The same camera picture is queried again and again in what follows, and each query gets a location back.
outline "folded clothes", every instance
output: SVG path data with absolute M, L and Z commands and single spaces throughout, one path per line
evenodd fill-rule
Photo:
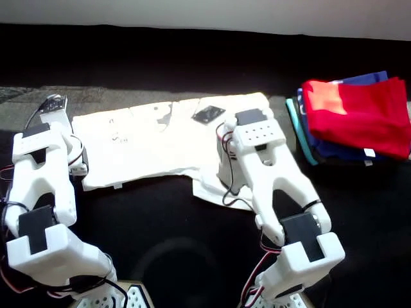
M 311 80 L 302 85 L 302 96 L 315 137 L 408 158 L 411 125 L 403 80 L 362 86 Z
M 350 85 L 370 85 L 376 82 L 388 80 L 387 72 L 377 72 L 370 73 L 350 78 L 344 78 L 342 80 L 332 81 L 332 83 L 344 83 Z M 369 157 L 366 155 L 363 149 L 352 148 L 348 146 L 343 146 L 334 142 L 329 142 L 325 140 L 318 139 L 314 137 L 308 128 L 307 115 L 305 113 L 305 102 L 302 98 L 302 88 L 297 90 L 297 99 L 299 104 L 299 110 L 301 111 L 301 121 L 304 133 L 308 144 L 314 147 L 321 157 L 336 157 L 344 160 L 381 160 L 386 157 L 376 153 L 375 157 Z

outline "perforated plate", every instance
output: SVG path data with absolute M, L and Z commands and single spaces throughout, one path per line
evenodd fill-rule
M 254 147 L 269 142 L 285 142 L 285 136 L 277 120 L 269 119 L 248 125 L 237 126 L 234 130 L 234 139 L 239 140 L 245 147 Z
M 140 286 L 131 285 L 127 291 L 127 295 L 127 308 L 151 308 Z M 116 293 L 101 298 L 84 298 L 76 308 L 122 308 L 123 304 L 124 296 L 119 296 Z
M 127 308 L 150 308 L 150 304 L 147 302 L 144 293 L 140 286 L 133 285 L 128 289 L 128 303 Z
M 267 303 L 262 297 L 256 300 L 252 308 L 307 308 L 299 293 L 277 298 L 273 304 Z

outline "stack of folded clothes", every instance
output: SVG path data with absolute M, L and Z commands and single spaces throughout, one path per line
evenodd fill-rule
M 387 72 L 309 80 L 286 100 L 308 162 L 371 166 L 406 160 L 411 125 L 405 82 Z

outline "cable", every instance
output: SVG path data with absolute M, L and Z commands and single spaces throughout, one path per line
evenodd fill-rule
M 50 296 L 50 297 L 52 297 L 52 298 L 58 298 L 58 299 L 60 299 L 60 298 L 63 298 L 63 297 L 64 297 L 64 296 L 57 295 L 56 293 L 54 293 L 54 292 L 50 292 L 50 291 L 47 291 L 47 295 L 48 295 L 48 296 Z
M 83 146 L 83 143 L 82 143 L 82 141 L 80 140 L 80 138 L 78 138 L 78 137 L 75 136 L 75 135 L 71 135 L 71 137 L 76 138 L 78 141 L 80 141 L 80 146 L 81 146 L 81 148 L 80 148 L 80 154 L 78 154 L 78 155 L 76 156 L 76 158 L 74 158 L 72 161 L 69 162 L 69 166 L 73 165 L 73 164 L 76 162 L 76 160 L 78 160 L 78 159 L 83 155 L 83 152 L 84 152 L 84 146 Z
M 1 225 L 0 225 L 0 227 L 1 227 L 1 239 L 2 239 L 2 242 L 3 242 L 3 245 L 4 245 L 4 256 L 7 255 L 7 253 L 6 253 L 7 252 L 7 247 L 6 247 L 6 229 L 7 229 L 7 227 L 6 227 L 6 213 L 7 213 L 8 207 L 10 205 L 17 205 L 17 206 L 23 208 L 24 210 L 26 210 L 26 212 L 29 212 L 29 209 L 27 208 L 27 206 L 25 206 L 24 204 L 22 204 L 20 202 L 14 202 L 14 201 L 6 201 L 5 202 L 5 205 L 4 205 L 4 207 L 1 211 Z
M 15 287 L 15 286 L 7 279 L 7 277 L 4 275 L 3 269 L 2 269 L 1 266 L 0 266 L 0 275 L 1 275 L 1 278 L 4 280 L 5 284 L 6 284 L 11 290 L 13 290 L 14 292 L 16 292 L 17 294 L 21 294 L 21 293 L 24 293 L 24 292 L 27 292 L 27 291 L 30 291 L 30 290 L 34 289 L 34 287 L 27 287 L 27 288 L 25 288 L 25 289 L 18 289 L 17 287 Z
M 60 97 L 61 97 L 61 95 L 59 95 L 59 94 L 49 95 L 49 96 L 40 104 L 40 106 L 37 107 L 37 109 L 34 110 L 33 113 L 29 116 L 29 118 L 27 119 L 26 124 L 24 125 L 23 130 L 26 130 L 26 129 L 29 127 L 29 125 L 30 125 L 31 121 L 33 120 L 33 118 L 36 116 L 36 114 L 38 114 L 38 112 L 40 112 L 40 110 L 43 109 L 44 105 L 48 102 L 48 100 L 51 99 L 51 98 L 55 98 L 55 97 L 57 97 L 57 96 L 60 96 Z
M 8 170 L 13 170 L 13 169 L 14 169 L 14 165 L 7 165 L 1 168 L 0 169 L 0 180 L 7 181 L 7 182 L 13 180 L 12 178 L 3 178 L 3 172 L 8 171 Z
M 331 277 L 331 273 L 328 273 L 328 279 L 329 279 L 329 287 L 327 288 L 326 294 L 324 295 L 324 298 L 322 299 L 321 308 L 326 308 L 328 295 L 333 286 L 333 278 Z
M 234 203 L 236 203 L 237 201 L 242 201 L 244 202 L 252 212 L 254 212 L 254 209 L 252 208 L 252 206 L 245 201 L 243 198 L 235 198 L 234 200 L 230 201 L 229 203 L 225 202 L 226 197 L 228 196 L 229 193 L 232 193 L 232 186 L 234 184 L 234 171 L 232 170 L 232 162 L 231 162 L 231 156 L 229 155 L 229 149 L 227 149 L 229 142 L 232 140 L 232 138 L 228 138 L 227 141 L 225 142 L 225 148 L 224 148 L 224 143 L 223 143 L 223 138 L 222 138 L 222 147 L 224 152 L 227 154 L 227 158 L 229 159 L 229 165 L 230 165 L 230 172 L 231 172 L 231 181 L 230 181 L 230 187 L 227 189 L 227 191 L 225 192 L 225 194 L 223 195 L 223 199 L 222 199 L 222 203 L 223 205 L 225 205 L 226 207 L 230 207 L 231 205 L 233 205 Z
M 26 124 L 24 125 L 23 130 L 26 130 L 26 129 L 29 127 L 31 121 L 33 120 L 33 118 L 35 117 L 35 115 L 37 114 L 37 112 L 40 111 L 40 108 L 43 106 L 43 104 L 41 104 L 41 105 L 38 107 L 38 109 L 36 109 L 36 110 L 33 111 L 33 113 L 32 113 L 32 114 L 30 115 L 30 117 L 28 118 Z
M 263 250 L 266 251 L 266 252 L 272 252 L 272 253 L 276 253 L 276 254 L 281 253 L 281 249 L 280 249 L 280 248 L 271 248 L 271 247 L 266 246 L 266 245 L 263 243 L 263 237 L 264 237 L 263 228 L 261 228 L 261 230 L 260 230 L 259 233 L 260 233 L 259 246 L 261 247 L 261 249 L 263 249 Z
M 257 263 L 256 267 L 252 270 L 249 278 L 247 279 L 247 282 L 245 283 L 243 290 L 241 291 L 241 297 L 240 297 L 240 302 L 241 304 L 245 303 L 245 300 L 247 298 L 247 294 L 250 292 L 251 285 L 254 281 L 254 279 L 257 276 L 257 271 L 260 269 L 261 265 L 268 259 L 269 256 L 272 255 L 272 252 L 267 252 L 264 254 L 264 256 L 261 258 L 261 260 Z
M 257 299 L 261 296 L 263 291 L 264 291 L 264 287 L 263 286 L 259 287 L 257 290 L 257 293 L 252 298 L 251 303 L 249 303 L 248 305 L 244 305 L 244 308 L 251 308 L 256 303 Z
M 109 284 L 112 287 L 115 287 L 118 291 L 120 291 L 123 295 L 124 295 L 124 304 L 123 304 L 123 308 L 127 308 L 127 303 L 128 303 L 128 295 L 127 292 L 124 291 L 124 289 L 122 287 L 120 287 L 118 284 L 114 283 L 113 281 L 104 278 L 104 282 L 106 284 Z

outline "white plastic part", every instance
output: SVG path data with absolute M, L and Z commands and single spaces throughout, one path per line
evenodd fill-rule
M 284 232 L 272 206 L 272 191 L 284 191 L 301 207 L 319 199 L 319 196 L 310 180 L 301 173 L 286 145 L 283 131 L 272 117 L 272 111 L 262 111 L 267 115 L 267 120 L 236 126 L 232 134 L 233 146 L 230 148 L 237 158 L 233 164 L 234 183 L 247 184 L 251 188 L 258 228 L 262 228 L 276 245 L 282 246 Z M 256 146 L 262 144 L 266 144 L 267 148 L 259 153 Z M 322 233 L 331 230 L 331 220 L 321 203 L 309 211 L 317 216 Z
M 64 286 L 78 275 L 108 276 L 116 281 L 111 260 L 82 242 L 63 224 L 45 229 L 47 249 L 31 254 L 28 236 L 7 242 L 9 266 L 49 286 Z
M 53 193 L 58 222 L 71 226 L 77 219 L 76 204 L 69 180 L 67 145 L 62 137 L 61 124 L 51 123 L 50 130 L 25 138 L 22 136 L 22 133 L 14 136 L 14 175 L 9 201 L 20 202 L 31 210 L 43 194 Z M 28 154 L 44 148 L 46 160 L 37 164 Z M 18 236 L 18 220 L 22 213 L 24 209 L 16 205 L 9 206 L 6 213 L 6 224 L 15 237 Z
M 139 287 L 131 286 L 130 289 L 128 289 L 127 295 L 127 308 L 150 308 Z
M 261 296 L 274 303 L 276 296 L 298 285 L 310 287 L 325 277 L 331 268 L 345 257 L 345 251 L 335 233 L 317 236 L 324 258 L 310 262 L 301 242 L 282 247 L 276 262 L 256 278 L 264 286 Z
M 266 301 L 260 296 L 251 308 L 307 308 L 299 293 L 276 298 L 274 303 Z
M 151 308 L 150 304 L 144 299 L 144 295 L 137 286 L 131 286 L 127 291 L 128 302 L 127 308 Z M 84 298 L 76 308 L 122 308 L 124 306 L 124 297 L 119 295 L 118 291 L 103 295 L 99 298 Z

